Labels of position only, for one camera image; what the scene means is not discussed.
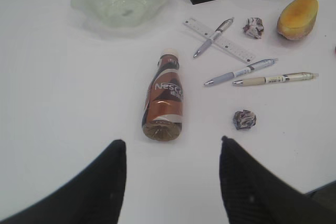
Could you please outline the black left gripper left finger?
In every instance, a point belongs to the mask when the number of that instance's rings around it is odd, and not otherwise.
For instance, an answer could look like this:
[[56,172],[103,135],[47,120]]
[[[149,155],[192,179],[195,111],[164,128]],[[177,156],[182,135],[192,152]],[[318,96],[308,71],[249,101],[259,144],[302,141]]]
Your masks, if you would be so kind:
[[71,181],[2,223],[118,223],[126,178],[126,144],[114,140]]

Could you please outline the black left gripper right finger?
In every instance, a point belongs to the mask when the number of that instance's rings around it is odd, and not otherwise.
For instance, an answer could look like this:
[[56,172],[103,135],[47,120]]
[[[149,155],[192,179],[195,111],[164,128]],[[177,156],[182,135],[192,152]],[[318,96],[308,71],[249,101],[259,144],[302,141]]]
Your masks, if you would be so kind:
[[220,188],[229,223],[335,223],[335,212],[283,182],[222,137]]

